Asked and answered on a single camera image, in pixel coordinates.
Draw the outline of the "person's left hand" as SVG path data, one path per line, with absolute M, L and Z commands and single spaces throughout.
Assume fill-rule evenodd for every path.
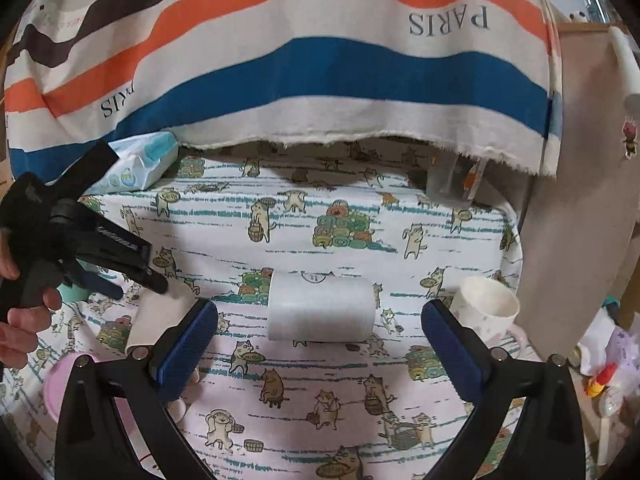
M 1 363 L 5 367 L 20 370 L 26 366 L 29 353 L 37 349 L 38 334 L 51 326 L 52 312 L 61 306 L 58 290 L 46 288 L 38 306 L 8 311 L 8 320 L 1 323 Z

